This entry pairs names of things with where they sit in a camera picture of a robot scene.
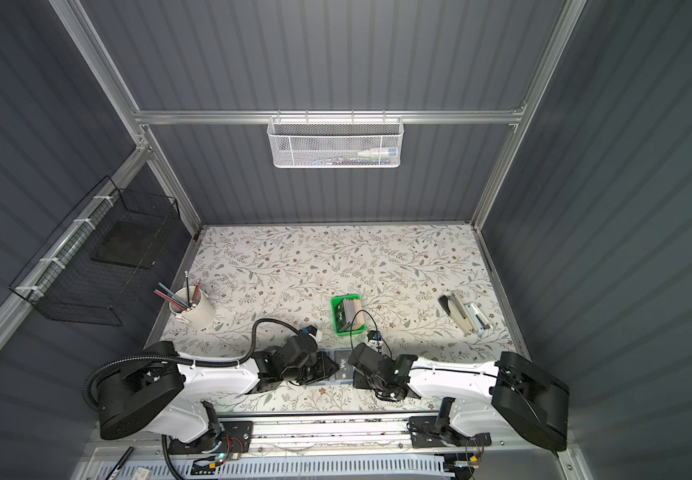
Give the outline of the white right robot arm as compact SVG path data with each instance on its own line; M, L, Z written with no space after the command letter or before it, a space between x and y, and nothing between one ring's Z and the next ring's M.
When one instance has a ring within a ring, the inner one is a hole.
M441 399L432 431L447 444L511 429L537 447L567 449L569 386L518 353L503 351L496 361L448 363L411 354L393 359L362 343L348 363L355 368L355 386L382 401Z

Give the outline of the green plastic card tray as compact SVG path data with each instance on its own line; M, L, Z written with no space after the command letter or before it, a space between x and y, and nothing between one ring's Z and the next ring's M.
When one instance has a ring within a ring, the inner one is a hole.
M340 336L362 333L365 328L364 315L360 313L362 307L358 294L336 296L331 299L334 330Z

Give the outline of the blue leather card holder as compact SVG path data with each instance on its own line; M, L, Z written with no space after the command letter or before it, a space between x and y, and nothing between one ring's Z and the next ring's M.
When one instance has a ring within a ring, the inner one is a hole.
M354 367L348 362L350 355L349 349L319 351L316 363L309 370L308 385L351 384L354 380Z

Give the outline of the stack of cards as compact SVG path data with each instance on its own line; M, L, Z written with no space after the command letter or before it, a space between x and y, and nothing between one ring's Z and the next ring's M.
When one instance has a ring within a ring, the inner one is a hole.
M359 310L354 299L340 301L336 306L336 329L339 334L347 334L364 326Z

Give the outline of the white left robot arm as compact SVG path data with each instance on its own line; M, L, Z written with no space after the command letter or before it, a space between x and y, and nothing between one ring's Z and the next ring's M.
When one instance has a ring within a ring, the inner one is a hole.
M104 440L148 431L192 443L219 431L207 394L263 394L285 382L316 384L338 371L338 363L319 349L316 330L304 328L278 347L231 360L181 353L173 342L160 341L100 368L83 394L98 414Z

